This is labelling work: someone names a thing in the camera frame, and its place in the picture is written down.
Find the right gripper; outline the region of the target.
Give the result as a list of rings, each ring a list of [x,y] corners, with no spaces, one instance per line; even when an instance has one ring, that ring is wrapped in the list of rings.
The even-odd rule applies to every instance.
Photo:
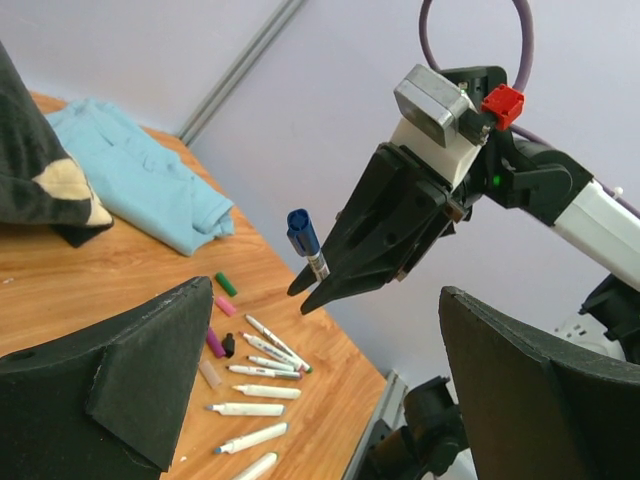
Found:
[[[406,147],[380,145],[324,241],[311,218],[288,217],[287,236],[306,261],[289,286],[307,315],[403,280],[436,240],[455,233],[473,205],[473,173],[454,187]]]

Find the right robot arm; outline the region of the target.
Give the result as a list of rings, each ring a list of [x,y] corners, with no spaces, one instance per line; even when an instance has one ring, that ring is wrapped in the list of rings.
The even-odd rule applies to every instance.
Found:
[[[376,422],[357,477],[441,478],[467,452],[480,479],[637,478],[638,214],[568,154],[517,132],[524,96],[500,67],[418,65],[394,96],[400,121],[327,239],[307,211],[287,217],[308,260],[288,290],[307,293],[303,313],[406,277],[481,198],[527,213],[607,277],[554,333],[443,288],[456,387],[437,377],[411,390],[402,427]]]

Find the purple pen cap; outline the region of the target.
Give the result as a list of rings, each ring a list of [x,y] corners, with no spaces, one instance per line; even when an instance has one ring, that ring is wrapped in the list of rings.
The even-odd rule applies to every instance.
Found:
[[[216,358],[224,358],[226,356],[224,347],[211,327],[207,330],[206,343]]]

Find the pink cap marker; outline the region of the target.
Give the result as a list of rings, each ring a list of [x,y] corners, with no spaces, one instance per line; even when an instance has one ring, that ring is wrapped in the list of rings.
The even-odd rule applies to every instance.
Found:
[[[294,368],[295,371],[309,372],[309,368],[298,357],[286,353],[284,350],[258,338],[255,335],[241,332],[240,335],[254,348],[266,353],[273,359],[286,363]]]

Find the black pen cap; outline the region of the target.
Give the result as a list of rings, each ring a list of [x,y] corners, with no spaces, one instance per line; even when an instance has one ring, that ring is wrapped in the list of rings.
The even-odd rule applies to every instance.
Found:
[[[232,358],[235,355],[236,342],[235,337],[231,332],[225,335],[224,339],[221,341],[221,345],[226,358]]]

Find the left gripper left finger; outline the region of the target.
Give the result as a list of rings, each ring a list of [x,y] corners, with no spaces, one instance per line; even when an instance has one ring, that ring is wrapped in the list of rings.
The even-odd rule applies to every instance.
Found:
[[[1,359],[4,479],[157,479],[171,466],[213,307],[191,278]]]

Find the green pen cap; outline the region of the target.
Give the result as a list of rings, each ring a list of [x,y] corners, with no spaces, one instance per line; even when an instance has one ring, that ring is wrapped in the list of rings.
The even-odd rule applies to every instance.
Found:
[[[234,297],[238,294],[235,286],[223,272],[217,272],[214,275],[214,279],[230,297]]]

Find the pink pen cap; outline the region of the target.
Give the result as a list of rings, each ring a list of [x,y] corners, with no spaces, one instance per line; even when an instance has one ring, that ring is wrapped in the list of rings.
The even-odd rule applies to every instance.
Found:
[[[217,296],[214,299],[215,305],[228,317],[233,317],[236,313],[234,305],[225,297]]]

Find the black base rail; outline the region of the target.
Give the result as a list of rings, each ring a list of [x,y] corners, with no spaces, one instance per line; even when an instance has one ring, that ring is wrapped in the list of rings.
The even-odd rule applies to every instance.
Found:
[[[353,480],[361,471],[369,449],[404,424],[403,399],[408,385],[394,371],[386,376],[386,385],[342,476]]]

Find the light blue folded cloth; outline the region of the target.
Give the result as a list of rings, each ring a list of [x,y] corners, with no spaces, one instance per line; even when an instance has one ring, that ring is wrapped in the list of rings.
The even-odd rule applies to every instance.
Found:
[[[109,212],[187,257],[235,233],[233,202],[116,105],[88,98],[46,119]]]

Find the black cap marker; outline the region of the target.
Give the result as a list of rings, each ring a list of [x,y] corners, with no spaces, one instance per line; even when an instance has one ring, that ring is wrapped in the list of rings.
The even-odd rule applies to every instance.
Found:
[[[248,355],[247,359],[255,365],[265,367],[268,369],[287,371],[287,372],[296,372],[296,368],[294,366],[283,363],[283,362],[274,361],[271,359],[267,359],[260,356],[253,356],[253,355]]]

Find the black floral pillow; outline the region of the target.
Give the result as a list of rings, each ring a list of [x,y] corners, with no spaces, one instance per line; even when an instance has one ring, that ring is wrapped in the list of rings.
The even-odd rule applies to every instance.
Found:
[[[1,221],[50,227],[78,248],[114,219],[1,50]]]

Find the navy cap marker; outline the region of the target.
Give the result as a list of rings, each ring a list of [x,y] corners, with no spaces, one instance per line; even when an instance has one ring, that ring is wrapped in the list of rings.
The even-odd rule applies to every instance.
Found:
[[[316,280],[322,282],[329,276],[330,270],[310,214],[305,209],[296,209],[288,213],[286,222],[286,235],[294,250],[299,256],[306,258]]]

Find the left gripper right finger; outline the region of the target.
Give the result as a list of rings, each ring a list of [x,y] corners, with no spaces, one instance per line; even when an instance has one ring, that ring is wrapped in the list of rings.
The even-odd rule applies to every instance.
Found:
[[[638,478],[638,366],[453,286],[439,318],[478,478]]]

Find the small salmon pen cap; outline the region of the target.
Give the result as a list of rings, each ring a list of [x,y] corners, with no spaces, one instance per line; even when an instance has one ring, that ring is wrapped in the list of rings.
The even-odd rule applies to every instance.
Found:
[[[199,365],[199,371],[212,389],[216,389],[222,384],[220,375],[210,361],[206,360],[201,362]]]

